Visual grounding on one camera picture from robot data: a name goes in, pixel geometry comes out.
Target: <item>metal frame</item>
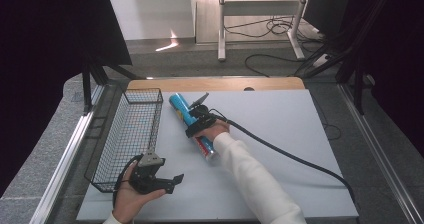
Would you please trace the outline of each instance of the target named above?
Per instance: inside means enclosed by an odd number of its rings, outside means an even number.
[[[400,180],[396,171],[394,170],[392,164],[390,163],[388,157],[384,153],[383,148],[380,145],[380,142],[374,135],[371,127],[369,126],[367,119],[364,115],[362,115],[357,108],[355,107],[353,100],[353,96],[349,90],[347,84],[339,84],[339,89],[342,92],[343,98],[346,101],[346,104],[352,113],[353,118],[358,124],[359,129],[364,136],[371,153],[374,156],[378,166],[381,169],[384,177],[386,178],[387,183],[392,189],[395,198],[399,202],[399,205],[404,212],[406,218],[411,224],[419,224],[424,223],[423,218],[418,212],[418,208],[403,184],[402,180]]]
[[[305,9],[306,0],[281,1],[228,1],[219,0],[219,30],[218,30],[218,60],[225,61],[225,28],[226,16],[264,16],[290,15],[294,16],[292,28],[287,36],[292,44],[298,60],[304,60],[305,55],[297,41],[297,29]]]
[[[94,104],[98,103],[100,96],[103,93],[103,90],[103,86],[97,86],[94,89],[93,95],[91,96]],[[94,105],[93,107],[94,108],[92,108],[92,110],[90,110],[87,115],[82,116],[78,121],[77,127],[74,130],[74,133],[72,134],[72,137],[68,142],[68,145],[66,146],[62,158],[60,159],[59,164],[46,188],[46,191],[41,197],[37,209],[35,210],[34,215],[32,216],[31,221],[29,223],[45,223],[47,221],[50,212],[52,211],[53,205],[57,199],[57,195],[60,191],[60,188],[62,187],[62,184],[65,181],[65,178],[68,174],[74,157],[81,145],[82,138],[85,132],[87,131],[91,119],[93,118],[93,113],[96,105]]]

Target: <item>white wall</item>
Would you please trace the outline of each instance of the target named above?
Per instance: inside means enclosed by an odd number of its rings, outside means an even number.
[[[194,0],[110,0],[125,40],[194,37]]]

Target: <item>white sleeve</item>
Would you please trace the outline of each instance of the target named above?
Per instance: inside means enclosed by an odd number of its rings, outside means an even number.
[[[302,210],[266,168],[253,158],[242,141],[219,134],[213,145],[223,166],[235,178],[249,208],[262,224],[306,224]]]
[[[117,221],[111,212],[109,215],[109,218],[105,222],[103,222],[103,224],[122,224],[122,223]]]

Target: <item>sleeve cuff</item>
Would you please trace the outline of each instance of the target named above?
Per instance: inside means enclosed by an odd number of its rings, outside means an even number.
[[[122,223],[117,221],[111,212],[109,215],[109,218],[105,222],[103,222],[103,224],[122,224]]]
[[[228,145],[233,142],[235,142],[235,140],[230,136],[230,133],[223,132],[215,137],[215,140],[213,141],[213,147],[221,155],[228,147]]]

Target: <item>wooden tabletop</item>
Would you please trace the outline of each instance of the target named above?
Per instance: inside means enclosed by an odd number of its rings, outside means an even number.
[[[134,80],[128,85],[131,89],[159,88],[165,92],[189,91],[243,91],[254,90],[302,90],[305,86],[297,77],[221,77],[221,78],[175,78]]]

